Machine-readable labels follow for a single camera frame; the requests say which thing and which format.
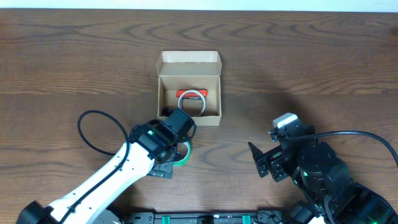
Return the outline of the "green tape roll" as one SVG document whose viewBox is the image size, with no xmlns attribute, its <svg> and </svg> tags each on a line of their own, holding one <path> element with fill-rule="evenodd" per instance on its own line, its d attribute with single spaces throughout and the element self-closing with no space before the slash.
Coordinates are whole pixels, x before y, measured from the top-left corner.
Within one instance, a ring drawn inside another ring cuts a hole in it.
<svg viewBox="0 0 398 224">
<path fill-rule="evenodd" d="M 173 160 L 174 167 L 184 166 L 190 158 L 190 155 L 192 152 L 191 144 L 189 141 L 186 141 L 186 142 L 184 142 L 184 145 L 187 148 L 187 152 L 184 155 L 181 152 L 175 151 L 174 160 Z"/>
</svg>

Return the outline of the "correction tape dispenser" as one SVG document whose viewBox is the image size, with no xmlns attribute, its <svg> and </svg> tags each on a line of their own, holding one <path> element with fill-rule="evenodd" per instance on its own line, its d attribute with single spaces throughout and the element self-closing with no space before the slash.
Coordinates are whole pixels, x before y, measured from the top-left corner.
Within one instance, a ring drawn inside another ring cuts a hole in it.
<svg viewBox="0 0 398 224">
<path fill-rule="evenodd" d="M 165 108 L 162 109 L 161 116 L 169 117 L 173 112 L 174 112 L 173 108 L 165 107 Z"/>
</svg>

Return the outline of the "white tape roll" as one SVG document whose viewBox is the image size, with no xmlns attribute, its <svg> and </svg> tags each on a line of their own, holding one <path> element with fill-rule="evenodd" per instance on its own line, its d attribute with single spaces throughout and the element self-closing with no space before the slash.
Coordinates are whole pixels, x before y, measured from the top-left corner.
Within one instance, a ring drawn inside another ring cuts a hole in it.
<svg viewBox="0 0 398 224">
<path fill-rule="evenodd" d="M 184 110 L 190 116 L 201 116 L 206 109 L 206 98 L 201 96 L 200 99 L 183 99 L 178 98 L 178 108 Z"/>
</svg>

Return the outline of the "cardboard box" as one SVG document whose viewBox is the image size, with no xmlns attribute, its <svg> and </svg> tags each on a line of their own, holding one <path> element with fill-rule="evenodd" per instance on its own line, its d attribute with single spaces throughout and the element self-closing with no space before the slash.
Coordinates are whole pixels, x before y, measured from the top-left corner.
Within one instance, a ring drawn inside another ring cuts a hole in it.
<svg viewBox="0 0 398 224">
<path fill-rule="evenodd" d="M 157 117 L 162 109 L 177 108 L 177 90 L 207 90 L 206 109 L 192 116 L 198 126 L 219 126 L 221 109 L 222 63 L 217 51 L 163 51 L 156 63 L 158 74 Z"/>
</svg>

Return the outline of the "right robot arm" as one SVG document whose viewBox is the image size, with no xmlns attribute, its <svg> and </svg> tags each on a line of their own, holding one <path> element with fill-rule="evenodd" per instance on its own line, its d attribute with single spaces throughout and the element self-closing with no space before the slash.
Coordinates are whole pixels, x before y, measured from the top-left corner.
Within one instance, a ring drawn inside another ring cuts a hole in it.
<svg viewBox="0 0 398 224">
<path fill-rule="evenodd" d="M 307 202 L 283 215 L 285 223 L 309 223 L 323 217 L 325 223 L 397 223 L 397 212 L 386 199 L 355 182 L 348 165 L 333 148 L 319 139 L 326 136 L 360 135 L 378 140 L 397 158 L 394 148 L 382 137 L 364 131 L 316 133 L 312 125 L 293 122 L 269 131 L 279 145 L 262 152 L 249 143 L 260 177 L 275 182 L 290 177 Z"/>
</svg>

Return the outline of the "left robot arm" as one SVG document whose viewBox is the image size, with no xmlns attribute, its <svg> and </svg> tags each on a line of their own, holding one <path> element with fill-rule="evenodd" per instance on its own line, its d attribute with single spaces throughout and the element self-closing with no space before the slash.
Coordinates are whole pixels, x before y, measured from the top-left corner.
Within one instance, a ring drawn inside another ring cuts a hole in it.
<svg viewBox="0 0 398 224">
<path fill-rule="evenodd" d="M 120 150 L 88 180 L 46 207 L 33 201 L 17 223 L 93 223 L 130 185 L 166 162 L 192 125 L 152 120 L 134 127 Z"/>
</svg>

